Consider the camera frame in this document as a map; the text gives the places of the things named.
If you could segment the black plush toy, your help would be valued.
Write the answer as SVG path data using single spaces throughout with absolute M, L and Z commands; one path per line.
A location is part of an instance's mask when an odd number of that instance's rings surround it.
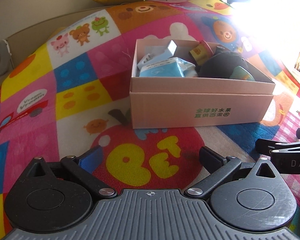
M 232 51 L 223 51 L 213 55 L 204 64 L 198 66 L 199 77 L 229 78 L 236 67 L 247 68 L 247 63 L 241 55 Z

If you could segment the blue tissue pack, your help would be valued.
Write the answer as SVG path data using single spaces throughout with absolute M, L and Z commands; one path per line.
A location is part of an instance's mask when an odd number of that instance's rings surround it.
M 139 77 L 198 77 L 195 65 L 179 57 L 172 57 L 143 66 Z

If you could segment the pink lid yellow cup toy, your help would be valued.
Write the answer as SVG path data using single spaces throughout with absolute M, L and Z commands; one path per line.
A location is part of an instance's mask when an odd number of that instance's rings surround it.
M 213 56 L 213 51 L 205 41 L 201 40 L 195 48 L 190 50 L 189 54 L 196 65 L 202 65 Z

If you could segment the pink cardboard box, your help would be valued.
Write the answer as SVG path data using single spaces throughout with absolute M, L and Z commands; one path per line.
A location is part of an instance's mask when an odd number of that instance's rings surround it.
M 138 39 L 130 80 L 134 129 L 217 126 L 259 122 L 272 99 L 275 83 L 248 64 L 253 81 L 204 77 L 139 77 L 137 63 L 163 39 Z

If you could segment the white blue small carton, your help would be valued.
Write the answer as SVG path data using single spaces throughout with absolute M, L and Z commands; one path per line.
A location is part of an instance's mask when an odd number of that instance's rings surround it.
M 172 57 L 176 51 L 177 45 L 174 41 L 170 40 L 165 46 L 148 45 L 144 46 L 144 55 L 138 62 L 137 67 L 141 70 L 142 67 L 149 64 L 164 61 Z

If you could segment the beige sofa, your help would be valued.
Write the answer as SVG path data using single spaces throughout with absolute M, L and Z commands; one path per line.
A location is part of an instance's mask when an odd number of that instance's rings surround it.
M 0 76 L 0 85 L 15 67 L 55 34 L 82 18 L 103 9 L 106 9 L 106 7 L 97 7 L 57 16 L 34 24 L 3 39 L 6 44 L 5 51 L 10 52 L 11 55 L 10 61 L 5 67 L 6 72 Z

